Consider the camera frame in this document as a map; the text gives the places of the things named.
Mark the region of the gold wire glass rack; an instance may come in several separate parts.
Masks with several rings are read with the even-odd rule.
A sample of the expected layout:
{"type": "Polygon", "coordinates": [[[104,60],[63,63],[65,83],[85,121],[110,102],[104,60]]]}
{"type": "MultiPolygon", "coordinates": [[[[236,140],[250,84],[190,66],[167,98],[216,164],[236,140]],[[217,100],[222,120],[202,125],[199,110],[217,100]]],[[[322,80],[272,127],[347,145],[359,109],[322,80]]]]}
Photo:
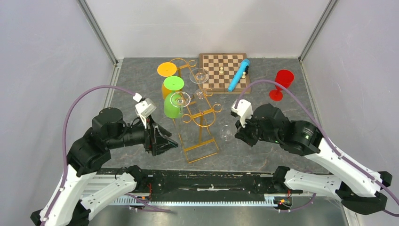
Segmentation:
{"type": "MultiPolygon", "coordinates": [[[[174,64],[178,61],[183,64],[177,66],[177,76],[183,78],[182,70],[187,69],[189,70],[190,79],[191,70],[198,68],[196,61],[187,61],[182,58],[170,60],[174,64]]],[[[216,114],[220,112],[218,107],[221,104],[215,103],[212,105],[208,99],[213,95],[212,91],[210,89],[203,89],[203,91],[205,97],[202,100],[195,98],[194,93],[190,94],[186,92],[190,95],[191,102],[184,108],[183,115],[179,115],[176,119],[173,119],[174,125],[179,129],[178,137],[188,163],[211,157],[219,152],[219,146],[210,131],[210,127],[216,121],[216,114]]]]}

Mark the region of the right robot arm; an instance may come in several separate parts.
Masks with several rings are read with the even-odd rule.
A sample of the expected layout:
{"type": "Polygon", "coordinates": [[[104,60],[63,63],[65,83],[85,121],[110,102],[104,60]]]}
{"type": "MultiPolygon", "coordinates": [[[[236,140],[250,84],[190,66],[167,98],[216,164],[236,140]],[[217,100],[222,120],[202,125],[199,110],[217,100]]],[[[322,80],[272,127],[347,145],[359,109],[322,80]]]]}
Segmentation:
{"type": "Polygon", "coordinates": [[[329,171],[327,175],[316,175],[279,166],[271,179],[275,191],[307,191],[328,196],[362,215],[385,210],[388,199],[381,189],[390,186],[391,174],[367,169],[337,147],[331,148],[328,139],[312,123],[290,121],[271,104],[253,109],[244,99],[233,103],[231,114],[238,118],[235,137],[249,146],[259,141],[278,144],[283,150],[329,171]]]}

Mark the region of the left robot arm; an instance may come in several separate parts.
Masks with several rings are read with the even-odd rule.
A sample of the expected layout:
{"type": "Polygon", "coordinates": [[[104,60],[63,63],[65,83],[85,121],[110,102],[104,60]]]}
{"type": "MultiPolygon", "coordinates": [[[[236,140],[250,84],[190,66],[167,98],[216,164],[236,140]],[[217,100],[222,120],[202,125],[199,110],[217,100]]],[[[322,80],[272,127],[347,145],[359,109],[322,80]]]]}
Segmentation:
{"type": "Polygon", "coordinates": [[[151,116],[135,124],[126,123],[117,108],[105,108],[92,119],[92,126],[76,140],[67,156],[67,176],[60,181],[45,208],[31,214],[37,226],[86,226],[106,206],[132,191],[150,188],[148,176],[137,165],[103,189],[83,197],[83,191],[111,158],[112,149],[143,145],[153,156],[178,147],[171,133],[157,124],[151,116]]]}

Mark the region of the red plastic wine glass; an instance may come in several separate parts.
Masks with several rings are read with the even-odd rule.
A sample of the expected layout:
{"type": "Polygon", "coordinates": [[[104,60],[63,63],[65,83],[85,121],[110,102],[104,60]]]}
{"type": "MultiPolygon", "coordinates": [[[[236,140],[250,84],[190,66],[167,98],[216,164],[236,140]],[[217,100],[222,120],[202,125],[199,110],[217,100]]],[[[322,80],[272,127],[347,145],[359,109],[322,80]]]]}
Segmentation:
{"type": "MultiPolygon", "coordinates": [[[[282,85],[283,87],[288,88],[294,79],[295,79],[295,76],[291,71],[282,69],[277,72],[277,75],[276,75],[276,78],[274,81],[276,83],[282,85]]],[[[275,86],[275,89],[271,90],[269,92],[269,97],[271,98],[271,100],[281,101],[283,99],[282,90],[283,89],[281,87],[275,86]]]]}

